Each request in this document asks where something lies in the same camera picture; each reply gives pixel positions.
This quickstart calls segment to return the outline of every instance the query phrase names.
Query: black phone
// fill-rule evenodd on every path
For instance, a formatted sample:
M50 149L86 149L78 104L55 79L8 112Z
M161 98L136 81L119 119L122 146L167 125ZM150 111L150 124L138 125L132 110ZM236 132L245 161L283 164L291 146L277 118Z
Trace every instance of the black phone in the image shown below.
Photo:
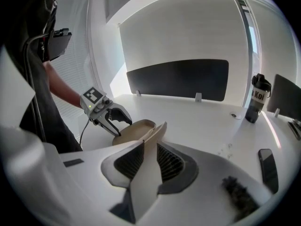
M263 183L275 194L278 192L278 174L273 153L270 149L261 149L258 155Z
M297 138L298 141L301 140L301 137L297 131L297 129L295 128L295 126L289 121L288 122L288 126L290 127L290 129L292 130L293 134L295 135L295 137Z

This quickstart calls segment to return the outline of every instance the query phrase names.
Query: black shirt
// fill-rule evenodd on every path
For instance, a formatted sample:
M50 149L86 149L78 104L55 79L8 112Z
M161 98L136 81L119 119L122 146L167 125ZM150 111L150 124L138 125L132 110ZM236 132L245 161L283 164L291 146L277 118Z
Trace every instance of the black shirt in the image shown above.
M11 38L13 43L7 44L8 52L23 76L24 43L28 38L49 32L54 27L55 9L53 9L53 4L54 0L38 0L33 3L24 15L23 23L16 27L15 33ZM59 153L82 151L74 135L62 120L52 99L49 90L49 78L42 60L38 56L38 40L34 41L30 46L28 59L46 141L55 145ZM20 127L36 134L30 106L24 114Z

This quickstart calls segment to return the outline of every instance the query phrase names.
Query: white desk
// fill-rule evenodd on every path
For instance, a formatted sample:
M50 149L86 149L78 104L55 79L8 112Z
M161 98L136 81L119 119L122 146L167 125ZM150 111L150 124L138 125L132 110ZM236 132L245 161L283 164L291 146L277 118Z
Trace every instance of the white desk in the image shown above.
M299 166L301 160L301 142L297 141L287 125L289 119L279 116L274 118L266 112L270 124L275 130L280 144L263 114L255 124L244 119L246 109L203 101L195 103L193 99L121 95L114 99L130 113L133 122L149 119L160 125L167 121L165 141L185 145L205 152L219 154L246 171L254 179L262 182L258 158L260 149L272 150L278 172L279 189L285 189ZM235 111L242 119L230 116ZM82 131L87 116L79 119ZM119 129L127 124L114 122ZM107 131L90 123L82 139L84 150L94 150L111 145L113 136Z

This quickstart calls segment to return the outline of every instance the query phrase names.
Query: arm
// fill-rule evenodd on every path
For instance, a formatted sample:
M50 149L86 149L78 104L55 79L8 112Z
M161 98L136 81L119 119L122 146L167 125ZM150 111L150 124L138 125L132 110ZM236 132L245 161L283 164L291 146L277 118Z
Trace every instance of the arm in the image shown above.
M50 61L43 63L46 73L49 77L49 88L51 93L55 94L62 100L70 103L81 109L80 96L74 90L72 90L57 74L55 69L50 64Z

